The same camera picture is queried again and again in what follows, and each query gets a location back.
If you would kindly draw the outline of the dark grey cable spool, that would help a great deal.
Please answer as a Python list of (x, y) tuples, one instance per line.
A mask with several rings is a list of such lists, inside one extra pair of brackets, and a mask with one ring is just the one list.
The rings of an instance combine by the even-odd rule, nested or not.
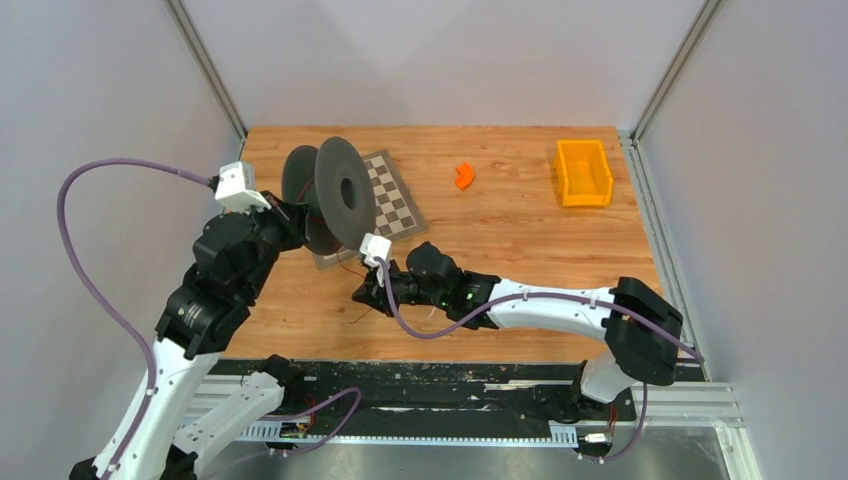
[(346, 139), (300, 145), (287, 156), (281, 187), (286, 203), (306, 207), (306, 247), (328, 256), (356, 251), (376, 228), (376, 201), (364, 160)]

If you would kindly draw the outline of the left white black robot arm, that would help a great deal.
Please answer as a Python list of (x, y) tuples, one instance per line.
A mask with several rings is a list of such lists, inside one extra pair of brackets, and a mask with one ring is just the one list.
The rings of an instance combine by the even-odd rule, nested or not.
[(128, 413), (95, 457), (72, 479), (198, 479), (245, 429), (276, 409), (300, 410), (303, 370), (272, 355), (245, 386), (201, 418), (185, 424), (188, 407), (234, 333), (247, 320), (280, 254), (306, 242), (309, 208), (263, 192), (268, 207), (220, 214), (193, 245), (195, 262), (169, 296), (156, 326), (154, 366)]

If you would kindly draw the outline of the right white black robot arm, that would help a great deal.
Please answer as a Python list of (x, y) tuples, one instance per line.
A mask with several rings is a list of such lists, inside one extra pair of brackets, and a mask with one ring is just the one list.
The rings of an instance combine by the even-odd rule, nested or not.
[(403, 305), (429, 306), (452, 324), (430, 333), (436, 339), (462, 327), (540, 329), (602, 342), (606, 349), (580, 368), (571, 403), (584, 417), (596, 417), (636, 382), (670, 386), (676, 380), (683, 317), (637, 278), (621, 277), (612, 287), (562, 289), (534, 286), (460, 268), (429, 242), (413, 249), (400, 269), (392, 243), (368, 235), (358, 258), (367, 273), (352, 298), (396, 320), (409, 335), (424, 339), (401, 317)]

